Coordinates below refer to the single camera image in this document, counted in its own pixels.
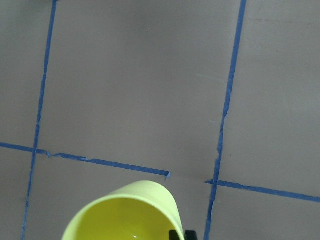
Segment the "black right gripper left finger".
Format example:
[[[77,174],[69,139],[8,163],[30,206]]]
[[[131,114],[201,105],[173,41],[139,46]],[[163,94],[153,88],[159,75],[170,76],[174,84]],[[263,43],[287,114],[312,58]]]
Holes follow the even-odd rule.
[[[180,240],[180,237],[176,230],[169,231],[169,240]]]

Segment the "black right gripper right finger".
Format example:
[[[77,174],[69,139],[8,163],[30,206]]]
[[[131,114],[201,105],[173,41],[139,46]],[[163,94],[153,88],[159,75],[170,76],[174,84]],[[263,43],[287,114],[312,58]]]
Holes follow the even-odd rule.
[[[195,230],[186,230],[184,234],[185,240],[198,240],[198,236]]]

